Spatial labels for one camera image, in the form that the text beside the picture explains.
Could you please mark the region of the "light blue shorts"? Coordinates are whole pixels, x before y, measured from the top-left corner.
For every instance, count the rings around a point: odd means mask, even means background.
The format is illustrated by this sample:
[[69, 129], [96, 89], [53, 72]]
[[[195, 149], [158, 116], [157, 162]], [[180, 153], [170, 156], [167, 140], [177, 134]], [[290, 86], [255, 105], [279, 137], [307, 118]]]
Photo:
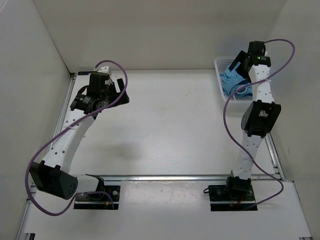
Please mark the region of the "light blue shorts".
[[[237, 74], [236, 68], [230, 71], [229, 66], [230, 64], [226, 67], [223, 73], [219, 74], [222, 91], [226, 97], [229, 97], [238, 88], [248, 84], [243, 77]], [[252, 96], [253, 92], [251, 86], [246, 89], [242, 89], [234, 95], [236, 99], [251, 98]]]

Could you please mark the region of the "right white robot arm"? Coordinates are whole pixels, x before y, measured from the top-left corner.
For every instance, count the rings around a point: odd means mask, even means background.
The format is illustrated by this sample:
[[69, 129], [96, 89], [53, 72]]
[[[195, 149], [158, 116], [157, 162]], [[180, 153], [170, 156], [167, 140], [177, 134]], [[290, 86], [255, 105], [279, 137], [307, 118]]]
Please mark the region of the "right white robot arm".
[[252, 87], [252, 102], [241, 119], [243, 130], [237, 162], [227, 178], [224, 193], [230, 200], [242, 200], [251, 190], [252, 167], [258, 148], [272, 130], [280, 115], [281, 106], [275, 103], [268, 81], [271, 59], [266, 56], [262, 41], [251, 41], [247, 52], [241, 51], [236, 72]]

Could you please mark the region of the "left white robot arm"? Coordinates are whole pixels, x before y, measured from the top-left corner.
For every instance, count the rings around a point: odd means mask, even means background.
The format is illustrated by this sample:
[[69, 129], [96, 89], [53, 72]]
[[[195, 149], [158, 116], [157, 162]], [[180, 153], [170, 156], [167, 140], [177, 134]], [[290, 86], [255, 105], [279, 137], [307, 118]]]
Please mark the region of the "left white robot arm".
[[83, 86], [71, 101], [65, 117], [63, 135], [54, 141], [40, 162], [33, 162], [29, 173], [39, 191], [69, 200], [79, 192], [87, 192], [93, 200], [100, 200], [105, 188], [95, 176], [77, 177], [69, 173], [74, 155], [105, 106], [116, 107], [129, 103], [123, 79], [111, 79], [107, 72], [92, 72], [88, 85]]

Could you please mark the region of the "blue label sticker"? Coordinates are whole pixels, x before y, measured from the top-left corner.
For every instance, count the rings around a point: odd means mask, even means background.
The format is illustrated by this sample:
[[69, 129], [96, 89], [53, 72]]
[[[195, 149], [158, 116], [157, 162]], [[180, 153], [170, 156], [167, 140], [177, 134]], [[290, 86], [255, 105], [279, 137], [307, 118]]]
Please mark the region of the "blue label sticker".
[[85, 76], [85, 75], [89, 75], [90, 73], [92, 73], [91, 71], [79, 71], [77, 74], [79, 76]]

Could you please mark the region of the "white plastic mesh basket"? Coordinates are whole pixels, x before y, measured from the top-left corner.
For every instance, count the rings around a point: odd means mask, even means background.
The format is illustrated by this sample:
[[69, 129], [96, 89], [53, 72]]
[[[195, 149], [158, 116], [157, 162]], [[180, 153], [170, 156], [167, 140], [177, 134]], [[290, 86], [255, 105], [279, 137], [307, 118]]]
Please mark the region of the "white plastic mesh basket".
[[[236, 68], [240, 65], [237, 63], [233, 70], [229, 67], [234, 61], [234, 57], [217, 57], [214, 59], [214, 67], [217, 76], [217, 82], [220, 90], [221, 97], [224, 102], [228, 97], [238, 88], [247, 85], [249, 82], [237, 73]], [[230, 102], [236, 104], [244, 104], [251, 101], [253, 98], [252, 87], [247, 87], [237, 92]]]

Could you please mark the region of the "aluminium left rail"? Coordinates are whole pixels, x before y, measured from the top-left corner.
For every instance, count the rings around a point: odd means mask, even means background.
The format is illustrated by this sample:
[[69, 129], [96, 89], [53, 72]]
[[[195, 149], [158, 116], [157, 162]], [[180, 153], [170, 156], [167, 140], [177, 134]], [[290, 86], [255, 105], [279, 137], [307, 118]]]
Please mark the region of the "aluminium left rail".
[[69, 101], [71, 99], [71, 95], [73, 92], [76, 76], [77, 76], [76, 73], [72, 73], [70, 75], [70, 81], [69, 81], [68, 87], [67, 87], [65, 95], [64, 95], [62, 106], [60, 108], [60, 112], [59, 112], [59, 116], [58, 116], [58, 119], [56, 122], [54, 134], [58, 134], [62, 129], [64, 119], [65, 119], [65, 116], [66, 116], [66, 113], [68, 110], [68, 104], [69, 104]]

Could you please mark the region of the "aluminium front rail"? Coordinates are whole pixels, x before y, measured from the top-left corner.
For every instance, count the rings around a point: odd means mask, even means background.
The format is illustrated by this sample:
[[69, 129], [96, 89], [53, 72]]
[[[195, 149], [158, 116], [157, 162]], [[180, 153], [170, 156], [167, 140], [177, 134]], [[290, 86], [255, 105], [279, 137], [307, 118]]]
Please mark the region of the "aluminium front rail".
[[226, 174], [153, 174], [153, 175], [99, 175], [105, 181], [225, 181], [228, 177]]

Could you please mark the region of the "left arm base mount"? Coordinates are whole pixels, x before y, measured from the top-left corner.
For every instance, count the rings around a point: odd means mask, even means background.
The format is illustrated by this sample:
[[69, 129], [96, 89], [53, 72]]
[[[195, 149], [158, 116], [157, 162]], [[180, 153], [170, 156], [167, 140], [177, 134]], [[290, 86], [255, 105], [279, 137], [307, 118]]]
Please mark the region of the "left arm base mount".
[[82, 194], [75, 198], [75, 210], [118, 210], [120, 203], [121, 185], [119, 183], [99, 179], [99, 193]]

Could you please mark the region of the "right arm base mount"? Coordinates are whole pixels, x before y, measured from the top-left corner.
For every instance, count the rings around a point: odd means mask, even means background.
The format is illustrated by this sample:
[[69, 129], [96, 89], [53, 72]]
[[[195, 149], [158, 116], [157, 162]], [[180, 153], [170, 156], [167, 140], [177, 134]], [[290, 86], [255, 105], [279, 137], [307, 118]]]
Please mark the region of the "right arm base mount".
[[211, 212], [257, 211], [253, 187], [247, 193], [229, 193], [226, 185], [209, 185], [203, 190], [209, 195]]

